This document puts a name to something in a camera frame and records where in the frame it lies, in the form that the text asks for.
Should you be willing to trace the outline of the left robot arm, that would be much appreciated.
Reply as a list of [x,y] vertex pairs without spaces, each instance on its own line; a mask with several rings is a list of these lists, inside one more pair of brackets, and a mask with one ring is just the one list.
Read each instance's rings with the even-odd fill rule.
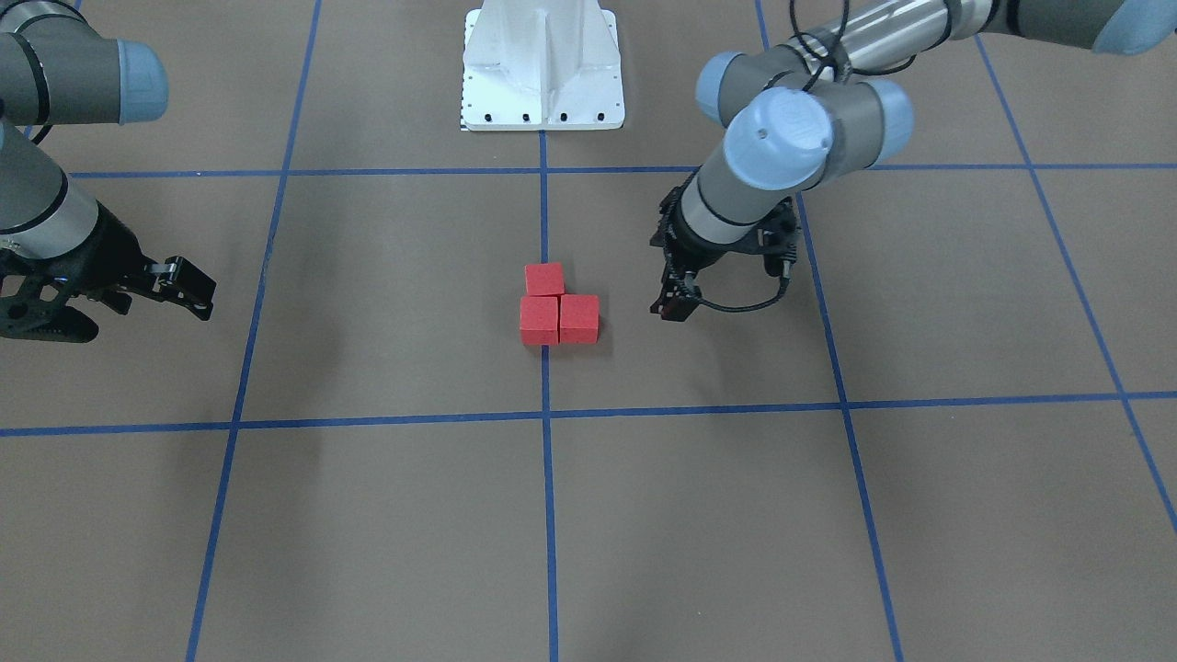
[[651,245],[664,259],[651,313],[689,319],[699,277],[723,256],[762,258],[779,302],[797,262],[794,197],[886,163],[907,146],[915,108],[892,75],[930,49],[980,33],[1130,57],[1173,33],[1172,1],[877,1],[760,54],[725,51],[694,101],[725,134],[661,201]]

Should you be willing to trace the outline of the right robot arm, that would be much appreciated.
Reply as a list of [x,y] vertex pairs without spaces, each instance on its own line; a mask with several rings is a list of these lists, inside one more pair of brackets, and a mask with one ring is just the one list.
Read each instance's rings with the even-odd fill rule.
[[75,298],[126,315],[139,296],[210,319],[215,282],[180,256],[144,254],[133,231],[41,146],[60,126],[160,119],[169,81],[155,51],[101,35],[69,1],[5,1],[1,64],[1,273],[16,282],[4,290],[4,337],[97,339]]

